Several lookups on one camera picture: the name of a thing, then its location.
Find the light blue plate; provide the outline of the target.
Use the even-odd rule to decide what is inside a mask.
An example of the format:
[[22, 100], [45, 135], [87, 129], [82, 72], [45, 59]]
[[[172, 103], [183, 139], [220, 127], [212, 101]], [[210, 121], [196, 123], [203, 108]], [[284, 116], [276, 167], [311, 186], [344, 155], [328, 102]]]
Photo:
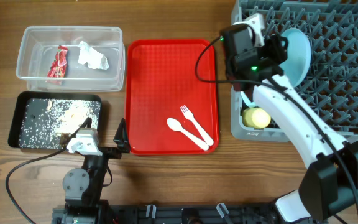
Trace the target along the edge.
[[293, 87], [306, 77], [311, 64], [311, 45], [307, 36], [299, 29], [286, 30], [282, 37], [288, 41], [287, 60], [279, 66]]

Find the white plastic spoon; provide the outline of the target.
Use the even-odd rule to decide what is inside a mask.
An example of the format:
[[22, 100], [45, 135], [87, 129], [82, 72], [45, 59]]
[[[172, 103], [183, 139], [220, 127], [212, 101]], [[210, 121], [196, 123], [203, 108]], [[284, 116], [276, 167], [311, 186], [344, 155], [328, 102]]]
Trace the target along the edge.
[[178, 131], [184, 134], [186, 137], [188, 137], [191, 141], [193, 141], [199, 148], [201, 148], [204, 151], [207, 151], [209, 149], [209, 146], [200, 138], [196, 137], [195, 135], [191, 134], [187, 130], [183, 128], [181, 123], [173, 118], [167, 119], [167, 125], [168, 127], [173, 131]]

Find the light blue bowl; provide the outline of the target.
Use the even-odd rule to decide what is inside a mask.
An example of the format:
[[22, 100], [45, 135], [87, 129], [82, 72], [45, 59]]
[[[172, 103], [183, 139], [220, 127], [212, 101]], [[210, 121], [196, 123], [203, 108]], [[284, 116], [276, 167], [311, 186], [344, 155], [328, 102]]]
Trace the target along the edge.
[[248, 108], [255, 108], [257, 106], [253, 101], [248, 98], [248, 96], [243, 91], [241, 91], [240, 94], [243, 102]]

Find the yellow cup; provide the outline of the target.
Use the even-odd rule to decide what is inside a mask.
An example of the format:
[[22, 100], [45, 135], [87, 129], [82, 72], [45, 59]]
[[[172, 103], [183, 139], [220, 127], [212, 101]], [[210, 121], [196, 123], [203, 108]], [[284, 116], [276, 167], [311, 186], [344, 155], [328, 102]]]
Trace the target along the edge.
[[271, 120], [271, 116], [262, 108], [247, 108], [242, 112], [242, 122], [247, 127], [264, 129]]

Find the white plastic fork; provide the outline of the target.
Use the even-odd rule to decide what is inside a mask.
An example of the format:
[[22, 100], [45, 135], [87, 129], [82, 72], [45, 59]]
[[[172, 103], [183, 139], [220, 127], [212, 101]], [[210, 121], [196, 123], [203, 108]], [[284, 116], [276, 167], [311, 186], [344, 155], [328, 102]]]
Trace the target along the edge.
[[214, 144], [212, 137], [201, 127], [201, 125], [197, 122], [193, 113], [188, 109], [188, 107], [186, 105], [182, 105], [180, 106], [180, 110], [183, 113], [184, 117], [193, 123], [193, 125], [198, 130], [206, 144], [212, 146]]

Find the white tissue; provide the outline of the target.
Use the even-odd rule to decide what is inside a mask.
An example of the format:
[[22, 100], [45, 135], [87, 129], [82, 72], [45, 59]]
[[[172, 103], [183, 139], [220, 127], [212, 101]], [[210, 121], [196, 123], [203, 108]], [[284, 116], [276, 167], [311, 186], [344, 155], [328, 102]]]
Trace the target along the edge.
[[87, 64], [90, 69], [107, 70], [109, 68], [106, 56], [92, 48], [88, 43], [81, 41], [78, 47], [80, 48], [79, 64]]

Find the red snack wrapper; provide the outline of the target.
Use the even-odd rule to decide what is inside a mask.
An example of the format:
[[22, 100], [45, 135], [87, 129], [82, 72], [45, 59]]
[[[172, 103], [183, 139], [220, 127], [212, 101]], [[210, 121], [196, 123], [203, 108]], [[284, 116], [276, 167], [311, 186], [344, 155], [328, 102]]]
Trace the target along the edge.
[[67, 69], [68, 48], [62, 45], [58, 46], [55, 59], [48, 71], [48, 78], [63, 78]]

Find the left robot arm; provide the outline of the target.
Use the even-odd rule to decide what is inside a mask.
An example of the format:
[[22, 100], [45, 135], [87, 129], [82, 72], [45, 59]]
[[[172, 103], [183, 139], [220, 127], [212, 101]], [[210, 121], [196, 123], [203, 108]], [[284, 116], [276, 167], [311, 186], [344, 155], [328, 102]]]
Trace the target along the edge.
[[126, 121], [121, 119], [113, 139], [115, 147], [100, 146], [98, 131], [91, 124], [91, 118], [86, 118], [68, 139], [68, 152], [83, 155], [84, 161], [79, 169], [72, 169], [64, 176], [65, 207], [61, 213], [53, 212], [53, 223], [117, 222], [108, 201], [101, 199], [101, 192], [106, 186], [104, 178], [109, 172], [108, 161], [120, 159], [123, 153], [130, 152]]

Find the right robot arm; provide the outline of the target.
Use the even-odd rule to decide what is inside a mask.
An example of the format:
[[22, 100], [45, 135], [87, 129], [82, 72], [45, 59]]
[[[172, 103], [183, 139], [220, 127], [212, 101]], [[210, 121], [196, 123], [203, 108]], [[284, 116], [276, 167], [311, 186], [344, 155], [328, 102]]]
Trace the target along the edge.
[[306, 36], [292, 29], [260, 45], [255, 34], [243, 30], [221, 39], [234, 88], [272, 117], [305, 164], [300, 186], [275, 202], [281, 218], [288, 223], [309, 217], [323, 221], [350, 206], [358, 208], [358, 141], [330, 128], [293, 86], [292, 78], [309, 70]]

